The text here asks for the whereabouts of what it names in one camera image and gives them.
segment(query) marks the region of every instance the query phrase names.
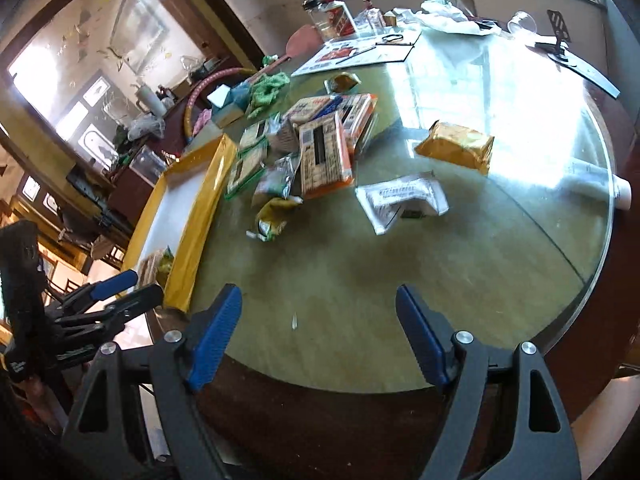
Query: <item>scissors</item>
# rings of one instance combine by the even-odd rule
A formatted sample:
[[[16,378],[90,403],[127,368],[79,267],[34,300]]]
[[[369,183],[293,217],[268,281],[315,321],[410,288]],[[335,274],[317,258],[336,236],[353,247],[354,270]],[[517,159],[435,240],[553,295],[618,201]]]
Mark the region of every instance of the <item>scissors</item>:
[[[402,34],[387,34],[386,36],[382,36],[381,40],[376,43],[376,45],[397,45],[397,46],[412,46],[413,43],[401,43],[404,40],[404,35]]]

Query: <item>blue rubber pad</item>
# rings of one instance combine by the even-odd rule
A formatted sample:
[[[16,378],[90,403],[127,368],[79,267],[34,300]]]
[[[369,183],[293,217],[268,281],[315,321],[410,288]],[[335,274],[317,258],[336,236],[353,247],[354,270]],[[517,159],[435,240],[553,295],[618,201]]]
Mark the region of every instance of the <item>blue rubber pad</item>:
[[[123,292],[138,282],[138,275],[135,270],[125,270],[108,280],[98,282],[91,291],[91,299],[94,301],[104,301],[119,292]]]
[[[188,336],[197,338],[191,350],[192,366],[187,377],[187,383],[194,392],[210,383],[216,375],[241,313],[242,293],[237,286],[227,284],[208,310],[194,314],[191,318],[192,324],[203,321],[207,323],[197,327]]]
[[[430,310],[417,293],[405,285],[400,286],[396,293],[396,314],[425,380],[442,391],[455,378],[451,365],[447,363],[447,353],[450,352],[451,359],[453,354],[450,342],[453,329],[442,314]],[[430,319],[440,317],[437,322],[444,321],[440,335],[430,326],[425,314]]]

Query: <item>white bottle with red label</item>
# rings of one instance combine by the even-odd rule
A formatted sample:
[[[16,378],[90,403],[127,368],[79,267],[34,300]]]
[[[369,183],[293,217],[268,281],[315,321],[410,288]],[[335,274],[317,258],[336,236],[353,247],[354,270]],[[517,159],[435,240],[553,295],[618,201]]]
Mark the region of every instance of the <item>white bottle with red label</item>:
[[[349,7],[340,0],[324,0],[322,10],[326,13],[327,21],[334,28],[336,36],[350,36],[356,32],[356,26],[349,12]]]

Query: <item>clear plastic cup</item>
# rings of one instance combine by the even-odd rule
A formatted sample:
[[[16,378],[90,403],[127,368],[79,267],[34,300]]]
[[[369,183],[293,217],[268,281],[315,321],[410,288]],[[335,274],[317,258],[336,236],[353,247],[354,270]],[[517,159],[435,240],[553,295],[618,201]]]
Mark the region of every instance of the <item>clear plastic cup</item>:
[[[511,18],[511,21],[507,23],[507,28],[515,37],[520,36],[524,38],[538,33],[536,20],[523,10],[516,12],[515,16]]]

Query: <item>round table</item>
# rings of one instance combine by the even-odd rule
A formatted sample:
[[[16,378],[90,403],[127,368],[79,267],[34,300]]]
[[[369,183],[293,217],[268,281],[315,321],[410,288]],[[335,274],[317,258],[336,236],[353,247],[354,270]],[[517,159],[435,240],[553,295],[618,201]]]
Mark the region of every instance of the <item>round table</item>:
[[[423,30],[404,63],[349,70],[362,80],[356,91],[380,98],[356,184],[433,171],[450,211],[403,219],[377,237],[351,188],[308,200],[280,238],[261,243],[244,235],[254,220],[252,190],[219,203],[191,307],[209,306],[225,282],[237,283],[244,301],[218,372],[198,395],[203,418],[288,478],[413,478],[445,405],[421,377],[394,314],[396,287],[411,283],[484,343],[510,348],[533,338],[574,420],[637,331],[640,211],[632,206],[611,234],[611,198],[576,193],[565,173],[575,157],[609,176],[611,154],[622,165],[631,152],[631,121],[580,76],[503,37]],[[321,94],[331,75],[292,78],[274,111]],[[488,177],[414,156],[435,120],[495,136]],[[245,126],[226,131],[238,140]],[[193,147],[208,140],[199,136]],[[640,185],[640,149],[621,170]],[[154,338],[186,323],[171,310],[147,319]],[[494,410],[488,389],[484,436]],[[479,465],[478,442],[465,473]]]
[[[612,200],[575,192],[566,175],[576,158],[610,177],[583,80],[505,38],[431,30],[405,62],[349,70],[362,80],[355,91],[378,96],[377,122],[354,162],[356,185],[433,171],[450,210],[401,219],[376,236],[348,188],[306,201],[279,238],[263,243],[245,235],[255,186],[221,201],[191,311],[207,308],[225,283],[240,287],[242,317],[227,354],[292,384],[398,392],[426,386],[396,319],[403,283],[455,329],[504,348],[578,308],[612,223]],[[330,75],[293,77],[271,111],[324,93]],[[415,155],[436,120],[495,136],[488,177]],[[245,126],[227,131],[237,141]]]

